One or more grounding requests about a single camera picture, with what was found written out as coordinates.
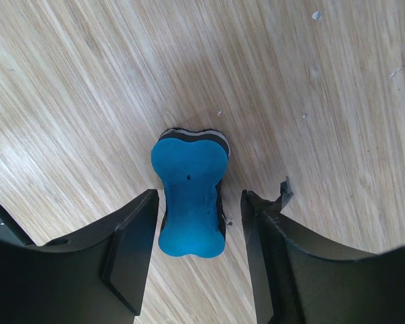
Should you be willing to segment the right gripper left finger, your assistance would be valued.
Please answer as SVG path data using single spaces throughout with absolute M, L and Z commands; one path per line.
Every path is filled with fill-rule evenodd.
M 0 323 L 133 323 L 142 309 L 159 196 L 37 246 L 0 205 Z

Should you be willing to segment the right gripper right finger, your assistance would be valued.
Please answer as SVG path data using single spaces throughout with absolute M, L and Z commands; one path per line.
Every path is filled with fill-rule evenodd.
M 405 246 L 373 254 L 286 217 L 277 200 L 243 191 L 240 207 L 259 323 L 405 323 Z

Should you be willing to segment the blue whiteboard eraser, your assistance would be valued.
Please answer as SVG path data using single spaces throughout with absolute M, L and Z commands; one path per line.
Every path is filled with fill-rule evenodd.
M 160 135 L 151 163 L 166 200 L 158 240 L 165 254 L 210 259 L 224 251 L 221 182 L 230 153 L 227 138 L 217 130 L 170 128 Z

